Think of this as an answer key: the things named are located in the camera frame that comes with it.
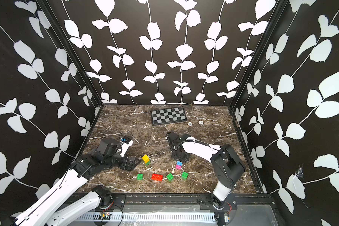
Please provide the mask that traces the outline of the red lego brick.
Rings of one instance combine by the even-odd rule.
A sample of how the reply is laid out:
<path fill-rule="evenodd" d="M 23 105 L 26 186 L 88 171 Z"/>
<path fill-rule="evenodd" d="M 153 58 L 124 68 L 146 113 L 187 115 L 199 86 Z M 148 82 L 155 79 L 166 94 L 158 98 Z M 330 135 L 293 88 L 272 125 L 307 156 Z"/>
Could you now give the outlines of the red lego brick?
<path fill-rule="evenodd" d="M 163 181 L 163 175 L 153 173 L 152 176 L 151 176 L 151 180 L 154 180 L 154 181 Z"/>

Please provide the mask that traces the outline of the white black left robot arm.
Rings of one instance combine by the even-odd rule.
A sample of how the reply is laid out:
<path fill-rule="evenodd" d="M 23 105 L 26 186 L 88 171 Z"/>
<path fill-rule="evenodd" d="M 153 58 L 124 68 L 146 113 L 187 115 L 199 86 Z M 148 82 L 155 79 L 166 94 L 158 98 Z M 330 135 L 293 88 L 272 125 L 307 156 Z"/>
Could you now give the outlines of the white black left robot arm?
<path fill-rule="evenodd" d="M 105 170 L 118 167 L 132 171 L 140 163 L 126 152 L 133 145 L 133 140 L 123 137 L 120 141 L 104 138 L 97 148 L 88 154 L 76 158 L 64 176 L 35 204 L 15 219 L 9 221 L 10 226 L 66 226 L 86 212 L 103 206 L 107 209 L 112 203 L 110 191 L 104 186 L 97 186 L 82 200 L 60 210 L 64 202 L 82 185 L 95 175 Z"/>

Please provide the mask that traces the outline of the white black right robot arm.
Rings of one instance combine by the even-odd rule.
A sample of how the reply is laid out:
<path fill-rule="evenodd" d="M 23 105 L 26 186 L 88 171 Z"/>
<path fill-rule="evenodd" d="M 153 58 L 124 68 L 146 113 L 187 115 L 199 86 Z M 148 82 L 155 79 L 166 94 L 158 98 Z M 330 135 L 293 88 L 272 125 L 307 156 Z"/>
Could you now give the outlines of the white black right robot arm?
<path fill-rule="evenodd" d="M 211 145 L 188 134 L 180 136 L 168 132 L 165 137 L 174 160 L 188 162 L 193 154 L 212 164 L 218 182 L 211 194 L 211 202 L 216 209 L 221 209 L 246 170 L 234 148 L 229 144 Z"/>

